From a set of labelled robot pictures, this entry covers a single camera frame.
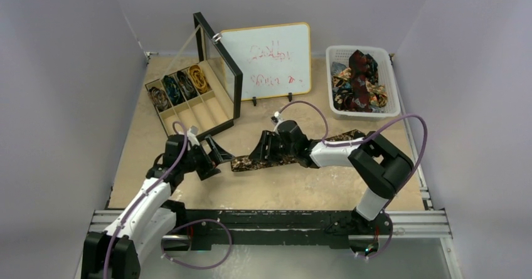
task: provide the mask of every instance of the laundry basket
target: laundry basket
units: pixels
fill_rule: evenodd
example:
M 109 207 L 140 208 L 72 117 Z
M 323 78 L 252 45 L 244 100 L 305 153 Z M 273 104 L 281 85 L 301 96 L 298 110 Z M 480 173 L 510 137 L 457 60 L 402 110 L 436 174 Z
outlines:
M 332 63 L 338 62 L 346 66 L 349 65 L 349 57 L 356 51 L 360 50 L 364 54 L 370 54 L 378 64 L 379 85 L 384 85 L 388 95 L 388 103 L 382 109 L 381 113 L 372 112 L 348 112 L 339 111 L 334 108 L 333 104 L 333 86 L 331 75 Z M 337 119 L 355 119 L 355 120 L 381 120 L 388 117 L 396 117 L 401 113 L 401 106 L 399 104 L 399 96 L 397 94 L 397 84 L 395 82 L 395 75 L 391 67 L 390 56 L 388 52 L 382 48 L 367 47 L 367 46 L 330 46 L 326 51 L 327 60 L 327 84 L 329 88 L 329 106 L 334 113 L 334 118 Z

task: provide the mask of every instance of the yellow whiteboard border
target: yellow whiteboard border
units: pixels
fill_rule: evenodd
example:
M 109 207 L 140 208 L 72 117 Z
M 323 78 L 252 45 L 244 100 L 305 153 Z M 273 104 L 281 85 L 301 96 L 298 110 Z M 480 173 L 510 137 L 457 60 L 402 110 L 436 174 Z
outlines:
M 255 27 L 246 27 L 246 28 L 226 29 L 226 30 L 222 30 L 220 32 L 220 34 L 222 35 L 221 43 L 223 44 L 223 33 L 228 33 L 230 31 L 241 31 L 241 30 L 259 29 L 259 28 L 271 28 L 271 27 L 281 27 L 281 26 L 302 25 L 302 24 L 306 25 L 307 28 L 309 29 L 309 73 L 310 73 L 310 76 L 311 76 L 310 77 L 311 84 L 310 84 L 310 87 L 309 87 L 308 91 L 300 92 L 300 93 L 292 93 L 292 95 L 307 94 L 307 93 L 309 93 L 312 90 L 312 44 L 311 44 L 311 26 L 309 25 L 309 23 L 307 23 L 307 22 L 296 22 L 296 23 L 273 24 L 273 25 L 266 25 L 266 26 L 255 26 Z M 287 94 L 281 94 L 281 95 L 256 97 L 256 99 L 275 98 L 275 97 L 284 97 L 284 96 L 288 96 L 288 93 Z M 246 100 L 253 100 L 253 99 L 252 98 L 247 98 L 247 99 L 241 98 L 241 101 L 246 101 Z

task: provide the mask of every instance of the table surface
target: table surface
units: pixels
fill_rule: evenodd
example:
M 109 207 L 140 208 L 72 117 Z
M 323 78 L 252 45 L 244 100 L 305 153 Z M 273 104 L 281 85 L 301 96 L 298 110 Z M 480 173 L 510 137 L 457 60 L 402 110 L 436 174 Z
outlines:
M 144 83 L 162 77 L 170 64 L 170 57 L 153 57 L 147 68 Z M 172 71 L 197 62 L 194 58 L 180 58 Z M 329 136 L 353 129 L 364 133 L 376 130 L 387 120 L 379 122 L 336 120 L 329 108 L 325 59 L 312 60 L 312 90 L 294 96 L 318 106 L 329 122 Z M 235 156 L 247 155 L 259 141 L 262 130 L 273 130 L 270 117 L 288 103 L 286 97 L 242 102 L 240 118 L 235 126 L 214 136 L 216 142 Z M 308 138 L 320 139 L 325 126 L 311 107 L 303 104 L 290 106 L 283 118 L 295 120 Z M 412 150 L 403 122 L 391 126 L 383 135 L 406 155 Z M 143 89 L 137 101 L 133 120 L 124 144 L 116 173 L 109 208 L 124 208 L 140 189 L 146 171 L 157 155 L 164 151 L 166 134 L 157 113 Z M 185 203 L 191 209 L 319 209 L 350 210 L 361 199 L 366 184 L 354 168 L 325 167 L 305 169 L 298 164 L 271 167 L 257 171 L 232 172 L 229 163 L 219 166 L 222 171 L 200 181 L 196 173 L 186 174 L 172 199 Z M 417 175 L 405 185 L 391 202 L 388 210 L 424 210 Z

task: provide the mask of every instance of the gray wall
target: gray wall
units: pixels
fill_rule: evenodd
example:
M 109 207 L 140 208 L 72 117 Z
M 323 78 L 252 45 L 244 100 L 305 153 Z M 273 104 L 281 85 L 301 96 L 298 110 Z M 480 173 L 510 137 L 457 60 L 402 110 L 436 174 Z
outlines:
M 427 0 L 397 53 L 466 278 L 532 273 L 532 0 Z M 418 124 L 415 135 L 421 140 Z
M 71 278 L 145 61 L 116 0 L 0 0 L 0 277 Z
M 308 22 L 312 51 L 331 45 L 377 46 L 395 52 L 425 0 L 119 0 L 142 46 L 177 51 L 201 11 L 215 31 Z

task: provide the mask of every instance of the purple cable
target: purple cable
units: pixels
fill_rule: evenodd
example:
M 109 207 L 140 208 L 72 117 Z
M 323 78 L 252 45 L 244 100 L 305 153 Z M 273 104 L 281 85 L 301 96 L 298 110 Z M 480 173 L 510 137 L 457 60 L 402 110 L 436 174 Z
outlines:
M 182 226 L 179 226 L 179 227 L 173 229 L 172 231 L 170 231 L 168 234 L 178 232 L 179 230 L 181 230 L 183 228 L 186 228 L 188 226 L 192 226 L 193 224 L 202 223 L 202 222 L 209 222 L 209 223 L 219 224 L 225 230 L 225 232 L 227 233 L 227 237 L 229 237 L 229 248 L 227 249 L 227 253 L 225 253 L 225 256 L 219 262 L 215 263 L 214 265 L 209 265 L 209 266 L 189 265 L 186 262 L 179 261 L 179 260 L 171 257 L 170 255 L 168 255 L 164 251 L 164 248 L 162 247 L 162 243 L 161 243 L 162 256 L 165 257 L 166 259 L 170 260 L 173 263 L 177 263 L 179 265 L 185 266 L 187 268 L 192 268 L 194 270 L 209 270 L 211 268 L 216 268 L 218 265 L 222 264 L 229 257 L 229 254 L 231 253 L 231 249 L 233 248 L 233 239 L 231 238 L 231 233 L 229 232 L 229 229 L 224 224 L 222 224 L 221 222 L 215 221 L 214 219 L 207 219 L 207 218 L 206 219 L 199 219 L 197 221 L 191 221 L 190 223 L 187 223 L 187 224 L 184 224 Z
M 382 131 L 384 131 L 388 127 L 392 126 L 393 124 L 395 124 L 395 123 L 397 123 L 397 122 L 399 122 L 401 120 L 405 120 L 406 118 L 409 118 L 409 117 L 417 118 L 421 122 L 421 124 L 423 125 L 423 141 L 422 141 L 422 144 L 421 144 L 421 149 L 419 151 L 418 158 L 417 158 L 417 160 L 416 160 L 416 162 L 415 162 L 415 164 L 414 164 L 414 166 L 412 168 L 412 171 L 410 171 L 410 173 L 407 176 L 407 179 L 398 188 L 398 190 L 401 190 L 401 188 L 403 188 L 403 186 L 410 180 L 410 178 L 417 171 L 417 168 L 419 167 L 419 164 L 421 163 L 421 159 L 423 158 L 423 155 L 425 153 L 425 148 L 427 146 L 427 137 L 428 137 L 427 123 L 425 122 L 425 120 L 421 116 L 419 116 L 417 114 L 405 114 L 405 115 L 402 115 L 401 117 L 399 117 L 397 119 L 394 119 L 394 120 L 388 122 L 387 124 L 384 124 L 384 126 L 382 126 L 380 129 L 376 130 L 373 134 L 371 134 L 370 136 L 367 136 L 366 138 L 364 138 L 364 139 L 362 139 L 360 141 L 344 142 L 344 143 L 338 143 L 338 144 L 330 144 L 330 143 L 325 142 L 325 138 L 329 134 L 329 125 L 327 124 L 327 119 L 325 118 L 325 115 L 323 114 L 323 112 L 321 112 L 320 109 L 317 106 L 315 106 L 315 105 L 313 105 L 313 104 L 311 104 L 309 102 L 305 102 L 305 101 L 302 101 L 302 100 L 296 100 L 296 101 L 290 102 L 287 105 L 285 105 L 284 107 L 282 107 L 279 110 L 279 113 L 282 113 L 282 111 L 284 111 L 287 107 L 289 107 L 290 105 L 293 105 L 294 103 L 297 103 L 297 102 L 304 103 L 306 105 L 310 105 L 312 108 L 314 108 L 314 110 L 316 110 L 319 113 L 319 115 L 321 116 L 321 118 L 325 122 L 325 136 L 321 139 L 321 142 L 323 142 L 323 144 L 325 144 L 325 146 L 327 146 L 327 147 L 344 147 L 344 146 L 352 146 L 352 145 L 364 144 L 364 143 L 367 143 L 367 142 L 375 139 L 375 137 L 377 137 L 378 134 L 382 133 Z M 386 202 L 386 204 L 384 205 L 384 208 L 382 210 L 382 212 L 386 214 L 386 217 L 388 218 L 388 221 L 390 222 L 390 235 L 388 237 L 388 240 L 386 240 L 386 243 L 382 246 L 381 250 L 378 251 L 377 253 L 371 255 L 371 258 L 374 258 L 374 257 L 378 256 L 390 244 L 391 236 L 393 235 L 393 223 L 391 221 L 390 216 L 388 215 L 388 213 L 386 213 L 384 211 L 384 209 L 386 209 L 386 207 L 388 207 L 388 205 L 391 203 L 392 199 L 393 198 L 389 199 L 388 202 Z
M 187 143 L 188 143 L 188 136 L 186 135 L 186 127 L 184 126 L 184 124 L 182 124 L 181 122 L 179 121 L 175 121 L 173 124 L 172 124 L 172 127 L 174 128 L 174 132 L 176 134 L 178 134 L 178 130 L 176 130 L 176 124 L 179 124 L 181 126 L 181 128 L 183 129 L 183 135 L 184 135 L 184 142 L 183 142 L 183 148 L 181 148 L 181 152 L 179 152 L 179 155 L 178 155 L 178 158 L 176 159 L 176 161 L 174 162 L 174 164 L 172 164 L 170 166 L 169 169 L 166 170 L 166 172 L 164 174 L 162 174 L 162 176 L 155 182 L 153 183 L 150 187 L 148 187 L 146 189 L 146 192 L 145 193 L 142 193 L 134 202 L 133 204 L 131 204 L 131 207 L 126 211 L 126 213 L 124 214 L 124 217 L 120 220 L 120 224 L 119 226 L 116 227 L 115 229 L 115 232 L 113 233 L 113 235 L 111 236 L 111 240 L 109 241 L 109 245 L 107 247 L 107 252 L 105 254 L 105 260 L 104 260 L 104 279 L 107 279 L 107 273 L 109 272 L 109 260 L 111 258 L 111 249 L 113 247 L 113 244 L 114 244 L 114 241 L 116 240 L 116 237 L 118 236 L 118 233 L 120 232 L 120 230 L 124 227 L 124 224 L 125 222 L 127 221 L 127 219 L 129 218 L 129 216 L 131 215 L 131 213 L 133 213 L 133 210 L 135 210 L 135 208 L 139 205 L 139 203 L 146 197 L 146 194 L 148 194 L 150 191 L 152 191 L 157 185 L 159 185 L 159 183 L 161 183 L 169 174 L 172 170 L 174 170 L 174 168 L 177 166 L 177 164 L 179 163 L 179 161 L 181 160 L 181 158 L 183 157 L 184 155 L 184 152 L 186 150 L 186 147 L 187 147 Z

